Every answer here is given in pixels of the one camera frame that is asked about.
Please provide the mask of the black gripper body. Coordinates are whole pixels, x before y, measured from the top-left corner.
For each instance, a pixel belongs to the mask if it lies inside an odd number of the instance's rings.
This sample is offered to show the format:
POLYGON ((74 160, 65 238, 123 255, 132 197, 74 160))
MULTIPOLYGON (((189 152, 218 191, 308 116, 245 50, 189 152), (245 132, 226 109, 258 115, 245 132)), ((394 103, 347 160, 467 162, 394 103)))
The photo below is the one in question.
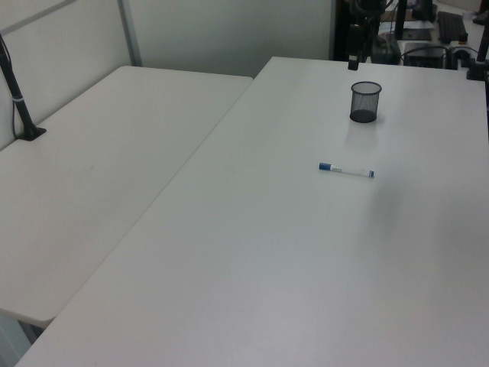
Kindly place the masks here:
POLYGON ((351 24, 348 29, 348 55, 357 57, 361 52, 362 27, 358 24, 351 24))

